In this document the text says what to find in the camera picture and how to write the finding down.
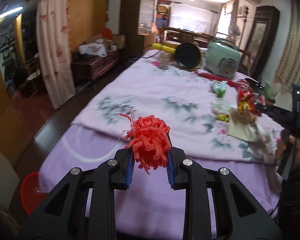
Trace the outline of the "glass display cabinet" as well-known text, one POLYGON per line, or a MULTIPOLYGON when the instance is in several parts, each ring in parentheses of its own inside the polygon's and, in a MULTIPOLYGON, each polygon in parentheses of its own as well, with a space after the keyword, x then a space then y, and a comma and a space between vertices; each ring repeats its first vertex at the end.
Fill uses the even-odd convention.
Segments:
POLYGON ((119 32, 126 36, 128 55, 141 56, 143 49, 157 41, 153 29, 157 0, 121 0, 119 32))

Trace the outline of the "wooden chair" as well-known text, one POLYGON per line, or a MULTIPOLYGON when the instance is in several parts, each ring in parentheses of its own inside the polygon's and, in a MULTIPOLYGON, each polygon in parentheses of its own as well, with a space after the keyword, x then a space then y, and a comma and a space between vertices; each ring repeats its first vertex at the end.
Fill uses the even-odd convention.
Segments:
POLYGON ((201 48, 207 48, 207 45, 215 37, 206 33, 195 33, 184 29, 164 27, 164 40, 175 41, 179 43, 192 42, 201 48))

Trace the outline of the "floral pink curtain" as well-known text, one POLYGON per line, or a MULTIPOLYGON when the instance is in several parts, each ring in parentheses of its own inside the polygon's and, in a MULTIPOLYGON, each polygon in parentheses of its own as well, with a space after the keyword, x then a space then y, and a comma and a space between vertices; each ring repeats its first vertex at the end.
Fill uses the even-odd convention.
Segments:
POLYGON ((36 17, 40 68, 55 109, 75 95, 69 43, 69 0, 39 0, 36 17))

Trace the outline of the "clear glass jar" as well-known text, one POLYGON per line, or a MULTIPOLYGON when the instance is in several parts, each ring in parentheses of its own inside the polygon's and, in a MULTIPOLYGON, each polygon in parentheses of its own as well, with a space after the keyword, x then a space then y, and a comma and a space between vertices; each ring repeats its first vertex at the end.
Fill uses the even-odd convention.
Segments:
POLYGON ((159 68, 167 70, 171 61, 171 54, 162 51, 159 55, 159 68))

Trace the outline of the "pink floral tablecloth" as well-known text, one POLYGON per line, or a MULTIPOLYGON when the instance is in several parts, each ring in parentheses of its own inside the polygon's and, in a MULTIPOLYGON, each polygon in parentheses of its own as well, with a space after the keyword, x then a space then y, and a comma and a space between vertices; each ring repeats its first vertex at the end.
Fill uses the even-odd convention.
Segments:
POLYGON ((216 119, 211 81, 174 66, 160 68, 159 55, 141 58, 102 89, 73 120, 39 170, 51 191, 73 167, 90 170, 137 141, 132 184, 115 193, 117 229, 148 239, 180 239, 185 192, 173 191, 162 161, 167 146, 205 168, 227 167, 264 209, 272 212, 281 182, 274 149, 281 127, 267 115, 241 127, 216 119))

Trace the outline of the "yellow small frying pan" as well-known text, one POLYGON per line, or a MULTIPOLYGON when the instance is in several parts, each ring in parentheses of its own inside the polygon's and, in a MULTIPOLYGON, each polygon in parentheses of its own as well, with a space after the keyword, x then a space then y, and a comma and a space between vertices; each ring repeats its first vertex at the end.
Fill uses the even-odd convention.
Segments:
POLYGON ((173 43, 172 41, 165 41, 164 44, 153 43, 150 47, 171 54, 177 66, 183 70, 194 71, 203 62, 202 51, 192 42, 173 43))

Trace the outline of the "mint green rice cooker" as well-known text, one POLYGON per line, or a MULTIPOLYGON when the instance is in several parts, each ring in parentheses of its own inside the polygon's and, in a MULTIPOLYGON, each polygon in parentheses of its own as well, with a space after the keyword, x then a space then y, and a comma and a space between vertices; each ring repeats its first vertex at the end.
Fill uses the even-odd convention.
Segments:
POLYGON ((207 45, 206 69, 216 76, 232 79, 238 70, 239 60, 239 49, 229 40, 214 38, 207 45))

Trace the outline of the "red snack bag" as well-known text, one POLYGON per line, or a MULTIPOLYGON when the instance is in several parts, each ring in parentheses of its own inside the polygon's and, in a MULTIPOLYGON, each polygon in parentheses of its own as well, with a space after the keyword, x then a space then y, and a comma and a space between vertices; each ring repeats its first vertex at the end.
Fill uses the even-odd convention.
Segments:
POLYGON ((261 109, 265 105, 266 100, 263 95, 251 93, 245 90, 239 90, 237 96, 237 109, 240 116, 242 116, 245 112, 250 112, 256 116, 261 116, 261 109))

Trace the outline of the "dark framed wall panel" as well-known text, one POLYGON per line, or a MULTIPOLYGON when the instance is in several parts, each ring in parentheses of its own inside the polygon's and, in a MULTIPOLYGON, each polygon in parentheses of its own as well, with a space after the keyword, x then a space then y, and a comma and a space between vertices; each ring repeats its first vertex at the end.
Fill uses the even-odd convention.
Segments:
POLYGON ((253 26, 246 44, 251 53, 250 76, 257 80, 268 60, 279 25, 280 11, 271 5, 256 8, 253 26))

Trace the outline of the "white plastic bag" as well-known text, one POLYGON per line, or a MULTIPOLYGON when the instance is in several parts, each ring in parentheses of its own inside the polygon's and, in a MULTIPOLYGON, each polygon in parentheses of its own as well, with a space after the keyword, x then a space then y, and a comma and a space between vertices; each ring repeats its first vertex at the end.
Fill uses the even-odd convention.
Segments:
POLYGON ((99 43, 90 43, 84 44, 78 47, 78 51, 81 55, 90 55, 90 56, 99 56, 99 57, 106 57, 107 50, 104 44, 99 43))

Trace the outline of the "beige paper napkin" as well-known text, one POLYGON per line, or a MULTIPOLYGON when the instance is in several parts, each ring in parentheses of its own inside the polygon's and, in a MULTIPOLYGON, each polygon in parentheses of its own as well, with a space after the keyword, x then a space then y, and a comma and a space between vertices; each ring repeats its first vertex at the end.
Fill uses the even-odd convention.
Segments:
POLYGON ((252 123, 253 120, 254 118, 249 111, 244 111, 242 115, 239 115, 238 109, 230 107, 228 135, 239 140, 248 141, 246 127, 252 123))

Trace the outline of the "red foam flower net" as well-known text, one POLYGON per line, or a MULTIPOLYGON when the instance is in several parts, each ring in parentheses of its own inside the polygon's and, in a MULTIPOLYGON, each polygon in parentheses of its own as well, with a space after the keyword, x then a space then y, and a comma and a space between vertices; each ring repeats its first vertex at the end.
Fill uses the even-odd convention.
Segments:
POLYGON ((154 115, 133 118, 132 114, 121 113, 120 116, 130 121, 130 130, 125 139, 129 140, 125 149, 131 149, 139 169, 149 173, 151 169, 165 168, 168 163, 167 153, 172 145, 169 140, 170 126, 154 115))

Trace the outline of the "white red small carton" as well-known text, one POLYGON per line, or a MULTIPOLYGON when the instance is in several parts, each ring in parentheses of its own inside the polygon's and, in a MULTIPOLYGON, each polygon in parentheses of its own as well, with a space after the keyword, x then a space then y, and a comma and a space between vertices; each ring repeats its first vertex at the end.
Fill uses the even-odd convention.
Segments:
POLYGON ((224 98, 217 98, 211 103, 211 111, 216 114, 229 114, 230 103, 224 98))

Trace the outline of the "dark wooden side cabinet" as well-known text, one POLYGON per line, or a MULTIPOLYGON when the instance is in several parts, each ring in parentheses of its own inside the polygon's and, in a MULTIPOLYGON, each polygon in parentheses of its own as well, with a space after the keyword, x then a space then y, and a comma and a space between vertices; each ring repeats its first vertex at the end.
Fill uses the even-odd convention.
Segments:
POLYGON ((107 56, 91 56, 76 59, 71 63, 75 87, 96 80, 110 70, 119 60, 118 50, 110 51, 107 56))

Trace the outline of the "yellow green wrapper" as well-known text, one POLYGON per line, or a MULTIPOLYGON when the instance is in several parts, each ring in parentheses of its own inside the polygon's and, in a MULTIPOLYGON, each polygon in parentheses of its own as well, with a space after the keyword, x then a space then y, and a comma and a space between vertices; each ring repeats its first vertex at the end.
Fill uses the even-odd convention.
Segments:
POLYGON ((230 118, 228 114, 218 114, 216 115, 216 120, 222 122, 229 122, 230 118))

